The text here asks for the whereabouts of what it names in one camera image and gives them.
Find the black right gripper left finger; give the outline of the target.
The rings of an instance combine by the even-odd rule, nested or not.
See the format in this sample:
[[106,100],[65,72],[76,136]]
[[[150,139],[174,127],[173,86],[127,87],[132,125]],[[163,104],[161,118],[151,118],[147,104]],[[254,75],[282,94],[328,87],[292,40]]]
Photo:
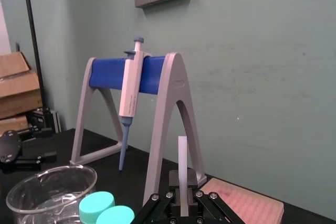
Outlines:
[[159,195],[153,193],[134,217],[133,223],[181,223],[179,216],[173,215],[173,204],[179,195],[178,171],[169,172],[169,190]]

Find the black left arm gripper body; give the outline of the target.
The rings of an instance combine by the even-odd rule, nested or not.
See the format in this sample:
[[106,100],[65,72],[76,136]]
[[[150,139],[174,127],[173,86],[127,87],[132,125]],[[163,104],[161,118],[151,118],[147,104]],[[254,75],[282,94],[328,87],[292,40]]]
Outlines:
[[22,141],[16,131],[6,131],[1,136],[1,163],[14,162],[22,149]]

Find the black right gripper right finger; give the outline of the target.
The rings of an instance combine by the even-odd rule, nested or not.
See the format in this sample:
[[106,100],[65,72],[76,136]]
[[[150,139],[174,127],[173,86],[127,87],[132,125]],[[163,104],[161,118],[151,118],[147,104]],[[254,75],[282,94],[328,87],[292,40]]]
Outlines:
[[187,171],[187,223],[244,223],[218,193],[198,188],[196,172]]

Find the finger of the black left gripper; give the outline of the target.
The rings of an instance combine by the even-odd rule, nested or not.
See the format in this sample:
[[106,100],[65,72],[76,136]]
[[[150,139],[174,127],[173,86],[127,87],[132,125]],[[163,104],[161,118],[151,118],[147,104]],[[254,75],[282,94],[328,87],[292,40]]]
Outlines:
[[22,141],[30,141],[36,138],[50,137],[53,134],[53,129],[50,127],[47,128],[38,128],[38,127],[29,127],[18,131],[18,135]]
[[57,153],[49,152],[36,157],[9,156],[1,157],[2,172],[24,172],[24,171],[39,171],[42,164],[55,163],[57,161]]

